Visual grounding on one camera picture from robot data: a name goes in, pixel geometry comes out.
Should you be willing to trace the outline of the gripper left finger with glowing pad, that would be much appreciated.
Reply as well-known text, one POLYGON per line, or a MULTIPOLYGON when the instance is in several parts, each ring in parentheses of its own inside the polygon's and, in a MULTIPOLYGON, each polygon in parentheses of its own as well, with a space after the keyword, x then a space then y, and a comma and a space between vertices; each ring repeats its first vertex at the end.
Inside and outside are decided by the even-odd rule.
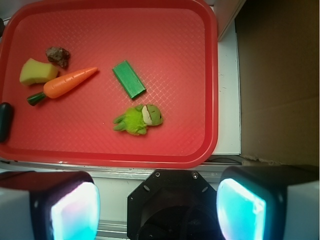
POLYGON ((85 171, 0 174, 2 240, 94 240, 100 194, 85 171))

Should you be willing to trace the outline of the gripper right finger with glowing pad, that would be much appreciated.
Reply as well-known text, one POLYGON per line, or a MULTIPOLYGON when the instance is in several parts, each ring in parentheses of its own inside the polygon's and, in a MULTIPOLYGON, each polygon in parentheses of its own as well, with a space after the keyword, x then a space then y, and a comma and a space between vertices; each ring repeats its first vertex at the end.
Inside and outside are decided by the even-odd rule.
POLYGON ((230 166, 220 178, 216 211, 226 240, 318 240, 319 168, 230 166))

